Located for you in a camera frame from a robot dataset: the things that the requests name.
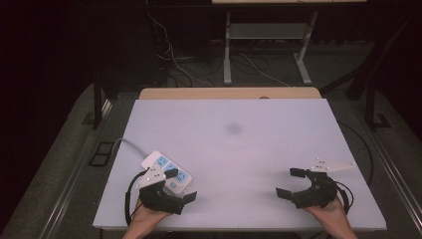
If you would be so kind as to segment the metal floor rail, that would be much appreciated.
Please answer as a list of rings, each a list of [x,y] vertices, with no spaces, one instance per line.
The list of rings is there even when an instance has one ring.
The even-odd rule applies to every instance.
[[[50,179],[55,179],[55,201],[39,239],[54,239],[72,198],[77,190],[89,156],[99,137],[95,113],[107,117],[112,104],[109,100],[97,106],[93,101],[78,99],[63,128],[53,143],[48,159]]]
[[[381,105],[375,112],[374,127],[365,120],[362,104],[351,106],[411,225],[422,236],[422,142],[389,104]]]

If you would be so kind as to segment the white power strip blue sockets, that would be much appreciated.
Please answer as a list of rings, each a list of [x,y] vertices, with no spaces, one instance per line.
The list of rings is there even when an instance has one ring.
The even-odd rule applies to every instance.
[[[165,188],[167,191],[176,196],[184,196],[190,192],[192,176],[178,163],[156,150],[141,163],[141,166],[147,169],[154,164],[159,165],[163,171],[178,170],[178,174],[175,177],[166,180]]]

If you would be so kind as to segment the person's right hand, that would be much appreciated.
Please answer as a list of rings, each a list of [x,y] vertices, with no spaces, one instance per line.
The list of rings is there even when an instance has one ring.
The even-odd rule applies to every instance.
[[[329,234],[336,230],[352,230],[342,204],[337,197],[324,208],[306,207],[305,212],[310,213]]]

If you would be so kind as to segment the person's left hand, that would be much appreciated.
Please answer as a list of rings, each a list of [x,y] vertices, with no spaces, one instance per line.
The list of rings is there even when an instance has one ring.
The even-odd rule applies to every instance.
[[[143,206],[140,200],[136,203],[137,210],[133,213],[128,231],[151,233],[164,218],[170,216],[168,212],[154,211]]]

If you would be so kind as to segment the white board table cover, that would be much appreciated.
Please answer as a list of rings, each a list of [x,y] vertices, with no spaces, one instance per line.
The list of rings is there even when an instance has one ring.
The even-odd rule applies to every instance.
[[[193,177],[194,202],[163,220],[162,230],[305,231],[317,222],[279,198],[310,183],[290,168],[318,157],[355,162],[324,99],[138,100],[134,103],[94,224],[126,226],[124,194],[144,154],[160,151]],[[356,231],[382,230],[385,219],[356,166],[331,178],[354,195],[348,213]]]

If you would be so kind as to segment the wooden table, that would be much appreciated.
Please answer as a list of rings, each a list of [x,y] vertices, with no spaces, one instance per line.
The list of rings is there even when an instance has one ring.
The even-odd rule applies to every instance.
[[[141,100],[205,99],[320,99],[316,88],[150,88],[141,91]]]

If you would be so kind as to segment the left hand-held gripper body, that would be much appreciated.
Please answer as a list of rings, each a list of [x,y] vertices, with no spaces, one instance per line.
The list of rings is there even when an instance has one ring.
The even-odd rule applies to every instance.
[[[164,191],[168,179],[164,172],[159,166],[153,165],[135,177],[138,200],[144,207],[154,211],[180,214],[185,205],[184,200]]]

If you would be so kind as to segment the white metal stand frame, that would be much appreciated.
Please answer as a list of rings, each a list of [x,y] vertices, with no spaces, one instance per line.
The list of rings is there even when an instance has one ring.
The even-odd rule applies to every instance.
[[[225,47],[223,58],[223,83],[232,85],[230,43],[232,40],[301,40],[300,49],[294,53],[294,60],[305,85],[312,83],[304,62],[311,41],[318,11],[311,13],[306,23],[234,23],[231,13],[226,13]]]

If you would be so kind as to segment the black upright stand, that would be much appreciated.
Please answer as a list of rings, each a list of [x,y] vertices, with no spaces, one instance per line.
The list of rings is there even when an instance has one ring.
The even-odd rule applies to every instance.
[[[376,131],[378,128],[390,127],[385,115],[375,112],[375,94],[376,83],[371,82],[366,88],[365,121],[372,131]]]
[[[100,73],[96,72],[94,76],[94,124],[93,129],[97,129],[103,118],[103,95],[100,81]]]

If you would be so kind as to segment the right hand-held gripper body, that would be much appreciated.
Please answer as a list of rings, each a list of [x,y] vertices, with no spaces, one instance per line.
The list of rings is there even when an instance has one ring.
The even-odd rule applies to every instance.
[[[335,160],[316,158],[313,164],[306,169],[307,178],[311,186],[303,191],[292,193],[292,202],[297,208],[328,206],[338,194],[343,200],[343,208],[349,209],[354,202],[351,190],[328,176],[329,172],[347,170],[356,167],[354,162],[340,162]]]

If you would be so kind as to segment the black floor frame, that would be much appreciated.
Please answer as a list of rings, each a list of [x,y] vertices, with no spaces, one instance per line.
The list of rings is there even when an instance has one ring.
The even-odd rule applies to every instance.
[[[109,141],[100,142],[95,153],[89,161],[89,166],[105,167],[111,156],[113,143]]]

